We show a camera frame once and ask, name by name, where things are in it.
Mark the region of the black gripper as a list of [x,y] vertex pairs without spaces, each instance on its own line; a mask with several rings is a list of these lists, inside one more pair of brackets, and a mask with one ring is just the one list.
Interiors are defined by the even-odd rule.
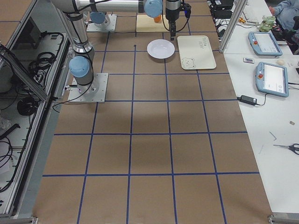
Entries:
[[165,2],[166,19],[169,21],[170,40],[176,36],[176,20],[179,18],[180,0],[167,0]]

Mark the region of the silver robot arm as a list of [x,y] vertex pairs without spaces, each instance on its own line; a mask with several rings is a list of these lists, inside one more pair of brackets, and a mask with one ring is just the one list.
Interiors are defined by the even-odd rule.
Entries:
[[106,12],[90,12],[90,20],[100,26],[108,26],[110,24],[110,19]]
[[83,12],[106,13],[106,12],[136,12],[145,13],[154,18],[165,12],[169,21],[171,40],[176,35],[176,20],[183,10],[183,2],[180,0],[53,0],[51,2],[58,10],[64,13],[67,27],[74,41],[73,49],[77,56],[88,59],[88,69],[85,69],[83,77],[73,76],[79,87],[87,87],[93,84],[92,60],[94,48],[90,44],[84,23]]

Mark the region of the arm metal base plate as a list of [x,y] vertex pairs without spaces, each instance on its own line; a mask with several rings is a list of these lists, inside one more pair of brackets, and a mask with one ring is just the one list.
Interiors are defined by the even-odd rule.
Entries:
[[86,31],[88,33],[114,32],[116,28],[116,21],[117,21],[116,14],[106,14],[105,19],[102,23],[95,23],[90,19]]
[[86,86],[77,85],[75,78],[69,91],[70,103],[104,103],[106,99],[108,73],[96,73],[93,83]]

